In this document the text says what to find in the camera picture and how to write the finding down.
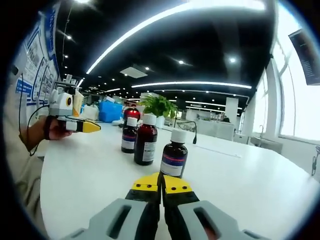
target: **brown glass bottle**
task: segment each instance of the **brown glass bottle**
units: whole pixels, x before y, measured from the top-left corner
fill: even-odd
[[[135,142],[137,138],[137,119],[134,117],[127,118],[127,124],[122,130],[121,151],[126,154],[135,152]]]
[[[143,124],[137,131],[134,145],[134,161],[139,165],[150,165],[155,159],[156,142],[158,131],[155,127],[157,117],[151,114],[144,114]]]
[[[171,143],[163,149],[160,172],[172,177],[182,178],[188,157],[188,150],[184,146],[186,132],[174,129]]]

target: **poster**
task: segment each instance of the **poster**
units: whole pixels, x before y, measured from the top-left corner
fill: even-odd
[[[24,40],[27,61],[16,82],[16,93],[27,94],[27,106],[49,103],[50,93],[59,77],[55,32],[60,4],[38,16],[38,22]]]

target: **white table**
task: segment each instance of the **white table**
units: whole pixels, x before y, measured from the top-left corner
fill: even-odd
[[[90,218],[133,182],[158,172],[171,133],[158,131],[156,159],[139,166],[120,150],[122,131],[102,124],[99,132],[75,133],[52,141],[41,175],[41,209],[49,236],[62,238],[87,228]],[[267,149],[189,132],[183,178],[200,200],[208,200],[238,221],[240,230],[280,240],[295,229],[319,193],[319,183],[283,156]],[[171,239],[161,207],[157,240]]]

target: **gray gripper housing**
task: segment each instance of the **gray gripper housing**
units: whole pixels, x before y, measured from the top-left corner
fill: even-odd
[[[90,219],[89,228],[81,228],[63,240],[134,240],[147,202],[118,198]],[[117,229],[121,215],[124,222]]]
[[[147,202],[117,199],[93,216],[89,228],[81,228],[62,238],[63,240],[134,240],[139,220]],[[207,240],[208,236],[199,221],[204,216],[219,240],[269,240],[251,231],[239,231],[237,221],[208,201],[182,204],[178,209],[184,219],[191,240]],[[120,229],[113,232],[120,215],[126,212]]]
[[[269,240],[248,230],[239,231],[237,221],[208,201],[197,201],[178,206],[191,240],[207,240],[208,236],[199,221],[202,215],[219,240]]]

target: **green leaves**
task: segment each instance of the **green leaves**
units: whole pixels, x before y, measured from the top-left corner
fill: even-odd
[[[173,119],[178,113],[178,108],[175,104],[167,100],[164,96],[146,96],[141,105],[145,106],[144,113],[145,114],[154,114],[157,117],[164,116],[167,118],[170,116]]]

